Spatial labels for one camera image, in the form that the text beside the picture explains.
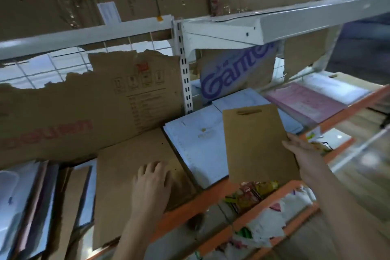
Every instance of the floor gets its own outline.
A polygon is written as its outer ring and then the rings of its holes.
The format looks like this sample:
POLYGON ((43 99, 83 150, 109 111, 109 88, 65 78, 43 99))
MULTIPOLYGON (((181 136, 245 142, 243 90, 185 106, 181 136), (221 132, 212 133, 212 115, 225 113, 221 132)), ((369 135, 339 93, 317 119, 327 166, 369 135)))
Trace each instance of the floor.
MULTIPOLYGON (((331 167, 379 133, 385 116, 362 110, 336 128, 353 136, 356 143, 337 157, 331 167)), ((336 176, 364 208, 378 232, 390 244, 390 131, 368 145, 360 154, 341 167, 336 176)), ((324 215, 313 215, 290 238, 283 241, 263 259, 321 260, 339 259, 324 215)))

